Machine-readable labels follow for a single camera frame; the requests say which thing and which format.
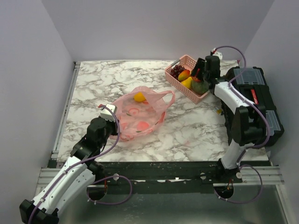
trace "marble table top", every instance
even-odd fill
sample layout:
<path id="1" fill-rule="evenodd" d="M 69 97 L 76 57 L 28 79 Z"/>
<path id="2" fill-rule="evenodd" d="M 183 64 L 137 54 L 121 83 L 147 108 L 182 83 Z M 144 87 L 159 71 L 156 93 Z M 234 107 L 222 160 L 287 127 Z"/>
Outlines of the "marble table top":
<path id="1" fill-rule="evenodd" d="M 67 116 L 58 162 L 65 162 L 73 146 L 85 135 L 90 121 L 99 116 L 99 104 L 114 102 L 137 86 L 156 92 L 172 90 L 175 103 L 168 109 L 165 123 L 157 131 L 117 146 L 98 161 L 217 161 L 228 148 L 224 116 L 213 108 L 220 100 L 209 93 L 197 105 L 164 76 L 170 61 L 92 61 L 82 62 Z M 221 75 L 237 66 L 222 61 Z M 106 149 L 114 140 L 109 140 Z M 265 149 L 251 149 L 244 160 L 268 160 Z"/>

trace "gray wall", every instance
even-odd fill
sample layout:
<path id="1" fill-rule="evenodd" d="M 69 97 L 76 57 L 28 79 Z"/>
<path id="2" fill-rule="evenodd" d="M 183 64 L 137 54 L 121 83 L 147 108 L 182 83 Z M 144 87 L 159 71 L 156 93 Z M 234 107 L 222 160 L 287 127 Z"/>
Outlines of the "gray wall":
<path id="1" fill-rule="evenodd" d="M 249 45 L 273 0 L 43 0 L 70 55 L 79 61 L 206 56 Z M 226 59 L 239 57 L 224 50 Z"/>
<path id="2" fill-rule="evenodd" d="M 53 147 L 73 62 L 40 0 L 0 6 L 0 219 L 20 224 Z"/>
<path id="3" fill-rule="evenodd" d="M 279 164 L 299 221 L 299 3 L 276 0 L 246 50 L 251 66 L 263 68 L 285 134 L 270 148 Z"/>

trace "plastic bag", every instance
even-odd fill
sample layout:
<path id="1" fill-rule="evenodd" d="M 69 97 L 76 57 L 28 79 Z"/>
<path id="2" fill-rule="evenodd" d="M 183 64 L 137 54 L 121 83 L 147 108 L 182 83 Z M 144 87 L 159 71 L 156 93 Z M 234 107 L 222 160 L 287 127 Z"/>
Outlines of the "plastic bag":
<path id="1" fill-rule="evenodd" d="M 144 95 L 145 101 L 134 100 L 134 95 L 139 92 Z M 169 93 L 172 98 L 169 104 L 166 104 L 163 97 Z M 120 122 L 121 140 L 128 141 L 158 129 L 164 122 L 167 108 L 174 101 L 173 91 L 156 93 L 146 86 L 136 87 L 132 92 L 118 98 L 112 104 L 117 106 L 116 117 Z"/>

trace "plastic basket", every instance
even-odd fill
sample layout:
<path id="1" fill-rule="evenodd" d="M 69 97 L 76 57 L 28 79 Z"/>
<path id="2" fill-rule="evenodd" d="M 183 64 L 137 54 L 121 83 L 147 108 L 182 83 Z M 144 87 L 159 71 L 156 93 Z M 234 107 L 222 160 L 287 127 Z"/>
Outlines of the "plastic basket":
<path id="1" fill-rule="evenodd" d="M 192 90 L 189 90 L 188 88 L 186 88 L 185 86 L 183 86 L 178 80 L 176 80 L 174 77 L 172 77 L 170 75 L 171 69 L 175 66 L 175 65 L 181 65 L 184 66 L 185 69 L 188 69 L 190 71 L 193 70 L 194 66 L 196 64 L 196 61 L 191 58 L 188 55 L 184 55 L 182 57 L 180 57 L 180 59 L 178 59 L 177 61 L 175 61 L 174 63 L 172 63 L 170 66 L 168 66 L 165 69 L 165 78 L 166 80 L 173 85 L 174 87 L 176 87 L 178 90 L 180 90 L 185 96 L 187 96 L 193 103 L 198 104 L 208 93 L 206 92 L 203 95 L 199 95 L 195 92 L 193 92 Z"/>

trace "black toolbox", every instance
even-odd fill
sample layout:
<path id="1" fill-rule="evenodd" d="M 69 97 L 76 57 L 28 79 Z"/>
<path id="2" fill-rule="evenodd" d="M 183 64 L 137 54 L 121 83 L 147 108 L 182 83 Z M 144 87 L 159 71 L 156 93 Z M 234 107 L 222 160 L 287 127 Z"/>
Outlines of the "black toolbox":
<path id="1" fill-rule="evenodd" d="M 226 81 L 230 81 L 232 78 L 239 75 L 242 69 L 237 66 L 228 70 L 227 74 L 225 75 Z M 280 123 L 276 106 L 273 103 L 269 87 L 263 75 L 263 70 L 257 67 L 247 68 L 239 78 L 232 82 L 232 84 L 247 99 L 251 100 L 255 104 L 265 105 L 266 119 L 271 130 L 270 139 L 265 146 L 274 145 L 285 130 Z M 223 101 L 221 103 L 225 116 L 225 127 L 228 133 L 228 144 L 230 144 L 232 141 L 230 130 L 234 113 L 225 105 Z"/>

